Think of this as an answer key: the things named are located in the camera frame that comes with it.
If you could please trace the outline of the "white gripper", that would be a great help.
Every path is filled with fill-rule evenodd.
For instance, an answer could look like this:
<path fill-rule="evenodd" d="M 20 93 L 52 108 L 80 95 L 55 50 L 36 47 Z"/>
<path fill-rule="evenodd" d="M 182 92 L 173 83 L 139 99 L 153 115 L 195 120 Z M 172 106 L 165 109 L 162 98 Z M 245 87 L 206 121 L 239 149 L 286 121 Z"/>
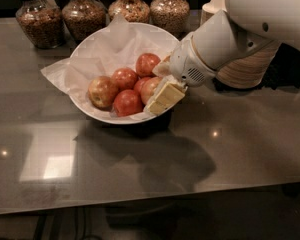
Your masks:
<path fill-rule="evenodd" d="M 182 39 L 171 55 L 153 68 L 152 73 L 164 77 L 144 109 L 146 113 L 155 116 L 163 114 L 182 100 L 187 91 L 186 85 L 199 87 L 216 75 L 216 72 L 200 59 L 195 50 L 192 34 Z"/>

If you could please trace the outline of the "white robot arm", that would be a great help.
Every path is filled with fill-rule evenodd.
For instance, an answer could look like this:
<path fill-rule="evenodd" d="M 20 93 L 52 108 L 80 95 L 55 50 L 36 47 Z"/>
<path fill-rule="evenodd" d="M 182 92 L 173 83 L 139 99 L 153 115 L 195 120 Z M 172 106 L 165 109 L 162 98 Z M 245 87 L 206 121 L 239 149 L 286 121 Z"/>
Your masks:
<path fill-rule="evenodd" d="M 149 98 L 145 111 L 160 115 L 225 65 L 278 41 L 300 52 L 300 0 L 225 0 L 197 30 L 154 68 L 163 80 Z"/>

